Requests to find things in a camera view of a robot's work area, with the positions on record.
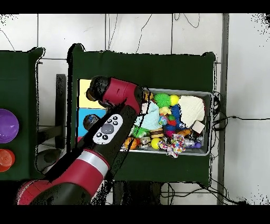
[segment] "white wall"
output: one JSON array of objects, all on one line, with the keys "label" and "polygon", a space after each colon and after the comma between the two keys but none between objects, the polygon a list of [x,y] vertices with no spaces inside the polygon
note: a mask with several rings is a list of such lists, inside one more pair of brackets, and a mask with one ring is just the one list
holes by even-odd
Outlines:
[{"label": "white wall", "polygon": [[[227,116],[269,118],[270,29],[251,14],[230,14],[229,20]],[[229,120],[225,187],[232,199],[259,204],[270,197],[269,139],[270,121]]]}]

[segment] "yellow tennis ball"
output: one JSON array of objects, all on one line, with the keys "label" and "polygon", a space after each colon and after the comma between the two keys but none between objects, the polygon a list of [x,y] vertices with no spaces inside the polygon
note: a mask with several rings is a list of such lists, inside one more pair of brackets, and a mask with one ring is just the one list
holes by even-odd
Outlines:
[{"label": "yellow tennis ball", "polygon": [[158,150],[158,142],[161,141],[160,138],[153,138],[151,141],[152,148]]},{"label": "yellow tennis ball", "polygon": [[171,100],[171,106],[174,106],[175,104],[178,103],[179,97],[176,95],[171,95],[170,100]]}]

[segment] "yellow square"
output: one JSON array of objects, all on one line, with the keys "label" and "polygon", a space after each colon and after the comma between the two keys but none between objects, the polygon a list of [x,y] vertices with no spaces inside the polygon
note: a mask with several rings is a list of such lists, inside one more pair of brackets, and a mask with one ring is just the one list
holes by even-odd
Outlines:
[{"label": "yellow square", "polygon": [[80,95],[79,95],[79,107],[91,108],[91,109],[105,109],[98,101],[90,101],[86,97],[86,91],[89,88],[91,80],[80,79]]}]

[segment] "orange cup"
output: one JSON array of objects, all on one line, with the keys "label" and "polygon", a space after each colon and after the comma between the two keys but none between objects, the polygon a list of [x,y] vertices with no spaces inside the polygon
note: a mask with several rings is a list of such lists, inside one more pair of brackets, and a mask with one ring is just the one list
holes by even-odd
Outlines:
[{"label": "orange cup", "polygon": [[15,162],[15,155],[10,150],[0,149],[0,172],[7,171]]}]

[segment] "light blue cloth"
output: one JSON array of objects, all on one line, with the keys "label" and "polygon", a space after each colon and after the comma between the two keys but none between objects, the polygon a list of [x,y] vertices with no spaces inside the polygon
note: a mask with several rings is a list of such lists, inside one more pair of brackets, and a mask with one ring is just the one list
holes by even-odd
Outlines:
[{"label": "light blue cloth", "polygon": [[[148,103],[142,104],[142,113],[146,112],[147,105]],[[152,101],[149,104],[148,113],[145,116],[138,116],[134,124],[137,126],[140,126],[142,119],[143,119],[143,122],[142,122],[141,127],[147,130],[156,130],[158,128],[162,128],[162,125],[158,123],[159,107]]]}]

